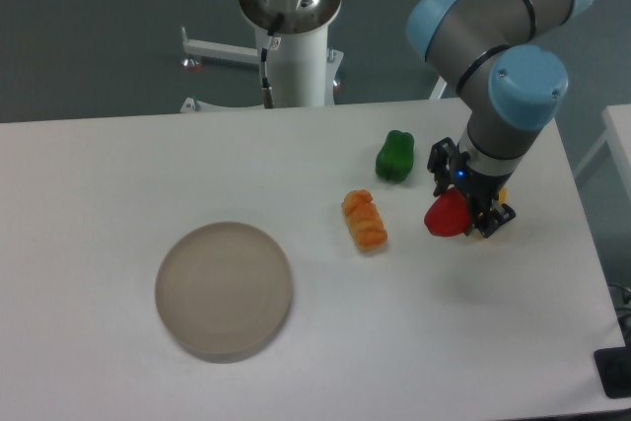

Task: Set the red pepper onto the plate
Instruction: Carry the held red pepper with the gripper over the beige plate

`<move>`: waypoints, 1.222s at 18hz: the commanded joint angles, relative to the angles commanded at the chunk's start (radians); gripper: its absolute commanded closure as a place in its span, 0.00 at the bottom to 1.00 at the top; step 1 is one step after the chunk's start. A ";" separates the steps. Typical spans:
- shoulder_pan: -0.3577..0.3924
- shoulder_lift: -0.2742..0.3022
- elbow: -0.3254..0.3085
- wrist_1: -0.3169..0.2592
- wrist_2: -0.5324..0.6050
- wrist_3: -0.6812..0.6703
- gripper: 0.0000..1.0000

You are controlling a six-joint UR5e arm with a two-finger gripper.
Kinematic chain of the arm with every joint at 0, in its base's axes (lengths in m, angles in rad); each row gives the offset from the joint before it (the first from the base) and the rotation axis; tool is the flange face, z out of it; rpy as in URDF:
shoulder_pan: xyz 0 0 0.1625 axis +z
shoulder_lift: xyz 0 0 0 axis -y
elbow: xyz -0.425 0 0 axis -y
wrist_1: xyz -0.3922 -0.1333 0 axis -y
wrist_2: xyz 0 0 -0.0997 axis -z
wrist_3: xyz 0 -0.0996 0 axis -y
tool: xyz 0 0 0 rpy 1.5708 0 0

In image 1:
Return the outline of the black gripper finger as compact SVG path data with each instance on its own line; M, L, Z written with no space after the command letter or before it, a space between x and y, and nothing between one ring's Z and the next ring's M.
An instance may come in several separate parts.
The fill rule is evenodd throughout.
M441 196L453 184L450 171L450 159L458 155L457 146L454 141L446 137L435 143L430 151L427 170L433 175L434 196Z
M511 222L516 217L515 210L508 204L493 201L487 210L475 207L468 209L470 224L464 231L466 236L474 232L479 233L484 239L493 236L504 225Z

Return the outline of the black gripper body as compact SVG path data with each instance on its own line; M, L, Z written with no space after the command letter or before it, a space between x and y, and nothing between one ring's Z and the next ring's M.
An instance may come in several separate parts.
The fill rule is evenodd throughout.
M499 160L476 148L457 150L452 158L452 179L471 214L500 210L500 194L517 168L518 160Z

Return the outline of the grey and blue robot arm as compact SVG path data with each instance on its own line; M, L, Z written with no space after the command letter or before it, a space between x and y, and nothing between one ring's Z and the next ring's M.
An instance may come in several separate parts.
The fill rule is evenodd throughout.
M255 32L264 106L324 105L332 91L327 33L341 0L238 1ZM505 185L568 88L564 64L534 40L593 1L421 0L412 9L409 43L470 109L461 137L430 152L430 234L490 237L515 217Z

